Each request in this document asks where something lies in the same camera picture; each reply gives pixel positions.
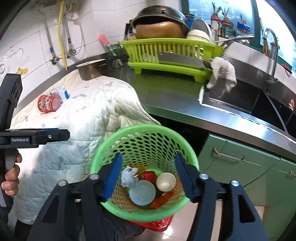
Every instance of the tile floor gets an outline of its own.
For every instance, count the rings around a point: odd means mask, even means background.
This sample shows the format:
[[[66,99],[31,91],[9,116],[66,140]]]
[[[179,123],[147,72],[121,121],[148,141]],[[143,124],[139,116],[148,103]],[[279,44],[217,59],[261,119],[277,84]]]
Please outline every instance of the tile floor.
[[[166,231],[158,233],[158,232],[154,232],[146,229],[144,233],[142,233],[141,235],[133,236],[127,239],[127,241],[138,241],[138,240],[161,241],[164,239],[166,241],[186,240],[195,216],[196,208],[197,208],[197,204],[188,203],[181,211],[179,211],[174,215],[174,218]],[[262,219],[264,207],[256,206],[255,208]],[[218,240],[220,225],[221,225],[221,216],[222,216],[222,202],[217,201],[214,228],[213,228],[211,241]]]

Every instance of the green plastic basket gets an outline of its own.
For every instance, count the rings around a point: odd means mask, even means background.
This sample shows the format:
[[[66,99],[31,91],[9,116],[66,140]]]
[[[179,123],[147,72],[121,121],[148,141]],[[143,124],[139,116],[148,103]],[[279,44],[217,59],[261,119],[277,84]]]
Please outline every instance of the green plastic basket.
[[[120,44],[130,58],[128,65],[134,67],[136,74],[140,74],[142,69],[174,72],[194,76],[195,81],[201,84],[210,79],[211,69],[193,65],[160,63],[156,52],[170,52],[211,61],[214,57],[222,56],[225,50],[205,41],[176,38],[137,39],[121,41]]]
[[[147,170],[154,170],[157,175],[170,172],[176,176],[177,184],[174,195],[163,206],[146,210],[130,200],[119,178],[112,197],[102,205],[114,215],[134,222],[153,222],[174,215],[189,201],[184,195],[174,164],[175,154],[178,152],[182,154],[186,163],[199,168],[192,147],[182,136],[169,128],[154,124],[138,124],[110,135],[92,159],[90,173],[97,173],[103,165],[112,162],[116,153],[121,153],[122,170],[130,166],[147,167]]]

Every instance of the yellow gas hose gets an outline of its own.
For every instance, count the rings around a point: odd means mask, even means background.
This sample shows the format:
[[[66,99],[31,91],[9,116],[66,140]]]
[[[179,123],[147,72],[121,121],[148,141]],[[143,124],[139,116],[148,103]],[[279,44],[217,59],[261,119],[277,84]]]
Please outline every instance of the yellow gas hose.
[[[63,18],[63,7],[64,7],[64,1],[62,0],[60,8],[59,8],[59,20],[57,23],[57,34],[59,36],[59,44],[61,46],[64,69],[68,70],[68,65],[67,65],[65,50],[64,50],[64,44],[63,44],[62,35],[61,35],[61,22],[62,22],[62,18]]]

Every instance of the stainless steel sink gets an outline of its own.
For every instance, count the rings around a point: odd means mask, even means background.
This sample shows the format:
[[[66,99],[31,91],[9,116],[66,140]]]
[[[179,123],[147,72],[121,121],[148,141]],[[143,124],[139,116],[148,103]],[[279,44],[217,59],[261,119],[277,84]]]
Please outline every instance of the stainless steel sink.
[[[205,90],[203,104],[243,116],[274,130],[286,132],[273,102],[260,88],[241,80],[237,80],[237,85],[231,89],[230,93],[222,94],[224,88],[225,83],[220,81],[211,90]]]
[[[286,130],[289,135],[296,138],[296,115],[295,113],[290,110],[286,105],[283,105],[281,102],[277,101],[276,99],[270,97],[272,103],[274,104],[275,108],[277,109],[280,117],[283,120],[283,123],[286,127]]]

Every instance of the finger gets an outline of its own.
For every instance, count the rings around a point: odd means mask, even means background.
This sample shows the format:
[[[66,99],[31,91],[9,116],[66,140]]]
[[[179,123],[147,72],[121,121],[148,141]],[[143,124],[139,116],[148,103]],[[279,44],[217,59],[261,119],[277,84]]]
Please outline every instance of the finger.
[[[21,163],[22,162],[22,155],[20,153],[17,155],[16,161],[18,163]]]
[[[5,193],[6,193],[7,195],[9,195],[9,196],[14,196],[14,195],[17,194],[17,192],[18,192],[18,187],[17,187],[16,189],[14,189],[14,190],[5,191]]]
[[[19,179],[15,180],[13,182],[5,181],[5,182],[2,182],[1,187],[5,191],[11,191],[11,190],[16,189],[17,186],[19,185],[19,183],[20,183]]]
[[[20,173],[20,167],[15,165],[10,171],[5,174],[6,181],[15,181]]]

